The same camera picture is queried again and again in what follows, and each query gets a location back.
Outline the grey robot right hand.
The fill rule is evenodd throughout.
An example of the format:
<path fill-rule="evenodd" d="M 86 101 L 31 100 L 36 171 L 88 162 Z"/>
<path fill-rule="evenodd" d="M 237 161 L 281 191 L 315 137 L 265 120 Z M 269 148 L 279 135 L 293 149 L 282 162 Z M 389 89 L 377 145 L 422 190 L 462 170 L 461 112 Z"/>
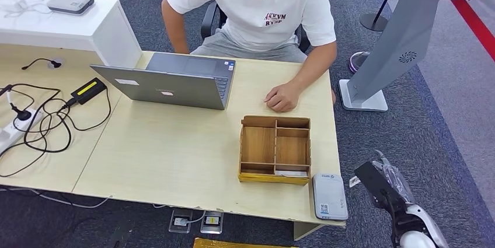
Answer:
<path fill-rule="evenodd" d="M 416 201 L 413 197 L 409 184 L 399 169 L 392 165 L 380 150 L 374 149 L 374 152 L 381 160 L 380 162 L 373 160 L 372 164 L 374 167 L 379 170 L 384 178 L 386 178 L 387 182 L 403 198 L 406 204 L 415 204 Z"/>

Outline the dark robot left hand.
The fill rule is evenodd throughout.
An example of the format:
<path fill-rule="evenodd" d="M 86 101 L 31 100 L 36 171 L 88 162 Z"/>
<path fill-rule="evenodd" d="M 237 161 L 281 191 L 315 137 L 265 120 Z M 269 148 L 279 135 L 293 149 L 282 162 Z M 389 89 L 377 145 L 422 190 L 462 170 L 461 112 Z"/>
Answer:
<path fill-rule="evenodd" d="M 130 219 L 121 220 L 117 226 L 116 230 L 111 235 L 107 242 L 107 248 L 125 248 L 128 238 L 133 231 L 134 223 Z"/>

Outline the person's left hand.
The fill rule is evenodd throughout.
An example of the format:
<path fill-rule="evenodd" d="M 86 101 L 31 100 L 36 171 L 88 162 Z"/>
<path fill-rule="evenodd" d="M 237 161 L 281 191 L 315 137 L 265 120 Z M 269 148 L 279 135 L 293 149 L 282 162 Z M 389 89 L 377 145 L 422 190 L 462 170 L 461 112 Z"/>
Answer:
<path fill-rule="evenodd" d="M 264 102 L 266 106 L 278 113 L 284 113 L 296 108 L 302 89 L 287 82 L 272 88 L 266 95 Z"/>

